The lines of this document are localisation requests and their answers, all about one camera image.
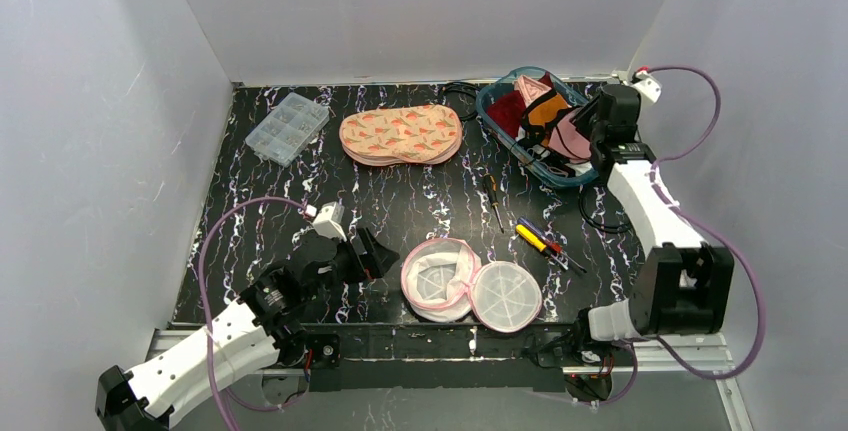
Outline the floral mesh laundry bag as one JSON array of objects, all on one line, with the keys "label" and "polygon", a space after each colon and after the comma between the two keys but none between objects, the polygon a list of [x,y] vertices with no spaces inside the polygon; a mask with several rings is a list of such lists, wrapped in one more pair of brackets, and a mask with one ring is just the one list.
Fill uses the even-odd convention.
[{"label": "floral mesh laundry bag", "polygon": [[437,104],[363,111],[339,128],[345,153],[372,167],[440,164],[458,152],[462,137],[457,113]]}]

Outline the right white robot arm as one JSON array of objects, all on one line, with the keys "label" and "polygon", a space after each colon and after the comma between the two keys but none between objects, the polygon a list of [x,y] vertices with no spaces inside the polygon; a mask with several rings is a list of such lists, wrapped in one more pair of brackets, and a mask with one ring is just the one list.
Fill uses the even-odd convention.
[{"label": "right white robot arm", "polygon": [[713,334],[724,321],[734,258],[679,216],[653,151],[637,138],[641,111],[660,94],[660,83],[640,70],[632,84],[603,86],[571,119],[646,255],[627,299],[582,313],[581,326],[597,342]]}]

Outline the white round mesh laundry bag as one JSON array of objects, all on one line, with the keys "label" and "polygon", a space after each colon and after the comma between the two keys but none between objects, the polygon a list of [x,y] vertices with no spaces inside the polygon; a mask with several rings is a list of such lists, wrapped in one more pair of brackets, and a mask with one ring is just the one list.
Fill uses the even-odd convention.
[{"label": "white round mesh laundry bag", "polygon": [[401,289],[411,309],[437,323],[473,314],[486,328],[511,334],[542,308],[542,292],[525,268],[507,261],[484,264],[463,240],[423,242],[406,257]]}]

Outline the white bra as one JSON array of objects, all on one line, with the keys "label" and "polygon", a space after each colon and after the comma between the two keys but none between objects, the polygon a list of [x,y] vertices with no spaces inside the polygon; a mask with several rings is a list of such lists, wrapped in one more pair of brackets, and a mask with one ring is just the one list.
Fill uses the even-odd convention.
[{"label": "white bra", "polygon": [[529,154],[546,172],[554,176],[573,178],[588,172],[591,168],[587,160],[574,160],[555,151],[529,150]]}]

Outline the orange black bra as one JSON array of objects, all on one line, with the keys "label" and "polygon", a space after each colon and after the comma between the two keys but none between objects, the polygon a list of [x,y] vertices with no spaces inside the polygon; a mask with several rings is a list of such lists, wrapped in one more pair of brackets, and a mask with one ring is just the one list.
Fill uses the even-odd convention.
[{"label": "orange black bra", "polygon": [[521,119],[516,143],[529,156],[529,150],[550,150],[547,145],[557,123],[571,112],[571,105],[554,88],[527,107]]}]

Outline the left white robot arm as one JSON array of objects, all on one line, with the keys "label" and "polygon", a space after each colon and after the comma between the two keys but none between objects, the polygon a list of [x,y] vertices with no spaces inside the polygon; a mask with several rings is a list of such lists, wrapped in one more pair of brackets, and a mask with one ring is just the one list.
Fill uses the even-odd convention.
[{"label": "left white robot arm", "polygon": [[241,378],[280,365],[310,380],[313,370],[338,365],[338,337],[309,334],[301,324],[305,308],[323,290],[384,277],[399,255],[367,228],[349,239],[336,203],[301,210],[312,226],[288,259],[268,265],[221,313],[166,351],[100,375],[95,412],[104,429],[168,430],[207,399],[233,429],[224,392]]}]

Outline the pink black bra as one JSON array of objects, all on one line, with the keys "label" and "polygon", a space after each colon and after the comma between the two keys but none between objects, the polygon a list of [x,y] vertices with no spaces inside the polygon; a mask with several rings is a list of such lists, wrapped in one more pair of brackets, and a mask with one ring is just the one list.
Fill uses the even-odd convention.
[{"label": "pink black bra", "polygon": [[591,151],[588,140],[575,128],[570,119],[575,114],[572,111],[557,123],[551,132],[547,147],[578,164],[590,161]]}]

